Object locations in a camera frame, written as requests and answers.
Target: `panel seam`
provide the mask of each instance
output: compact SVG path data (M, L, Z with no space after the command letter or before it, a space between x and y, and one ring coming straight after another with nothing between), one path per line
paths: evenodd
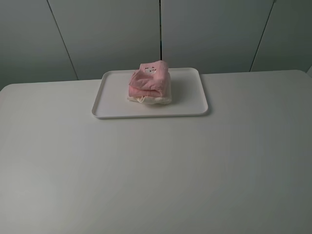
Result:
M62 36L62 33L60 32L58 23L57 23L57 21L56 21L56 19L55 19L55 16L54 16L54 14L53 14L51 5L50 5L50 3L49 3L49 0L47 0L47 3L48 3L48 6L49 6L49 8L50 8L51 14L52 14L52 16L53 16L54 22L55 22L55 24L56 24L56 26L57 26L57 28L58 28L58 32L59 32L59 35L60 35L60 37L61 37L61 39L62 39L62 42L63 42L63 44L64 44L64 47L65 47L66 53L67 53L67 55L68 55L69 61L70 61L71 65L72 65L72 68L73 68L74 73L75 73L75 75L76 75L76 79L79 80L79 79L78 79L77 72L76 72L75 67L74 67L74 64L73 64L73 62L72 62L72 59L70 58L68 49L67 49L66 44L65 44L65 42L64 42L64 38L63 38L63 36Z
M262 38L263 38L263 35L264 35L264 32L265 32L265 29L266 29L267 24L268 24L268 22L269 22L269 19L270 19L270 16L271 16L271 12L272 12L272 10L273 10L273 6L274 6L275 3L276 3L276 0L273 0L273 3L272 3L272 6L271 6L271 9L270 9L270 12L269 12L267 21L266 21L266 23L265 23L265 25L264 25L264 29L263 29L263 31L262 31L262 35L261 35L259 44L258 44L257 49L256 49L256 51L255 51L255 54L254 54L254 57L253 57L253 62L252 62L252 65L251 65L251 67L250 67L249 72L251 72L252 69L253 69L255 57L257 56L257 53L258 53L258 50L259 50L259 47L260 47L260 44L261 44L261 41L262 41Z
M160 60L162 60L162 36L161 36L161 0L159 0L159 30L160 30Z

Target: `white tray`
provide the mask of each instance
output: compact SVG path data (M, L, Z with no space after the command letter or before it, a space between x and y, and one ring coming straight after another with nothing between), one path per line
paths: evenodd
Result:
M128 101L129 80L133 70L111 71L103 75L92 114L97 118L199 116L208 104L198 70L171 68L172 103L147 105Z

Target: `tray rim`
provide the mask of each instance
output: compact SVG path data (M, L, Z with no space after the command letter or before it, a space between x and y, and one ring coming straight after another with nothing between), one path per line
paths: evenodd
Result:
M170 71L174 71L174 70L182 70L182 69L190 69L196 72L196 76L198 76L199 79L199 83L200 83L200 94L203 96L203 100L204 100L204 106L205 106L205 110L201 113L196 113L196 114L173 114L173 115L138 115L138 116L116 116L116 117L102 117L102 116L97 116L96 115L96 110L98 108L98 103L100 100L100 97L102 95L103 92L103 87L105 85L106 79L109 76L110 73L114 73L114 72L123 72L123 73L128 73L128 72L134 72L135 70L115 70L115 71L108 71L105 72L104 75L102 76L101 79L101 84L98 88L97 91L97 96L96 99L94 101L91 113L94 117L98 118L98 119L115 119L115 118L148 118L148 117L191 117L191 116L203 116L208 112L209 106L208 106L208 102L207 102L207 97L204 91L204 87L201 81L201 77L200 74L198 72L197 69L192 68L192 67L183 67L183 68L169 68L169 72Z

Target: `folded cloth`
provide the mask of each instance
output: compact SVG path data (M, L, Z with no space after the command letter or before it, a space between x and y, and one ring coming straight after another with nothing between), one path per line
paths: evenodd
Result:
M143 63L130 79L129 97L164 97L168 83L166 62Z
M171 81L170 74L168 73L168 85L166 90L166 96L164 97L151 97L151 96L140 96L140 97L128 97L129 101L137 101L144 104L169 104L171 102Z

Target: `white cloth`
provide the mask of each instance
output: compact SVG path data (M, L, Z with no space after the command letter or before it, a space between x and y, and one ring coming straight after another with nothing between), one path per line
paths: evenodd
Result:
M150 97L150 96L142 96L142 97L129 97L127 98L129 101L136 101L144 104L169 104L172 101L171 98L171 79L169 75L167 92L165 97Z

